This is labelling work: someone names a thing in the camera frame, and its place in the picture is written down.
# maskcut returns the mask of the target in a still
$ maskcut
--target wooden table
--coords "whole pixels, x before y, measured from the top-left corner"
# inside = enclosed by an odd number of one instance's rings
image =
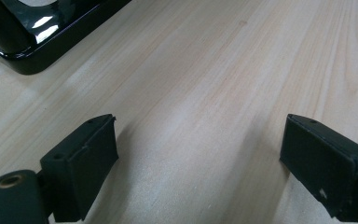
[[[113,114],[84,223],[337,223],[279,162],[288,113],[358,143],[358,1],[133,0],[38,75],[0,63],[0,175]]]

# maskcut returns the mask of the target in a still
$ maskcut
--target glossy black base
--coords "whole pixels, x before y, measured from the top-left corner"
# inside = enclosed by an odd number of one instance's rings
[[[20,74],[32,75],[57,61],[67,50],[121,10],[131,0],[58,0],[43,7],[30,7],[17,0],[1,0],[14,18],[23,26],[11,31],[13,25],[0,26],[0,35],[7,41],[30,37],[17,52],[3,50],[0,61]]]

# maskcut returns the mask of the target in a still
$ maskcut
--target black plastic part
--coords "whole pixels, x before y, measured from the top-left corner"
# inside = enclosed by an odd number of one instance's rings
[[[331,217],[358,222],[358,144],[316,120],[288,115],[281,161]]]
[[[18,73],[43,71],[131,0],[58,0],[30,7],[0,0],[0,61]]]
[[[0,177],[0,224],[7,223],[48,223],[33,171],[16,171]]]
[[[0,177],[0,223],[48,223],[84,219],[118,159],[115,118],[83,123],[41,159],[42,170]]]

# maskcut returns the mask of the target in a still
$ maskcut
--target black plastic piece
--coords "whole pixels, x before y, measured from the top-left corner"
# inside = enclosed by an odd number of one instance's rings
[[[358,144],[316,120],[288,115],[281,161],[331,217],[358,222]]]
[[[0,177],[0,223],[75,222],[86,217],[118,159],[115,118],[83,123],[41,159],[42,170]]]
[[[43,71],[131,0],[58,0],[30,7],[0,0],[0,61],[18,73]]]

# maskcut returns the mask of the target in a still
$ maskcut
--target screw hole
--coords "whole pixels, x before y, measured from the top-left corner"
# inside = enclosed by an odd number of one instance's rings
[[[19,185],[24,179],[24,175],[12,175],[0,181],[0,189],[9,189]]]
[[[60,160],[60,159],[62,159],[63,158],[63,154],[61,154],[61,153],[59,153],[59,154],[56,154],[56,155],[54,155],[54,160]]]

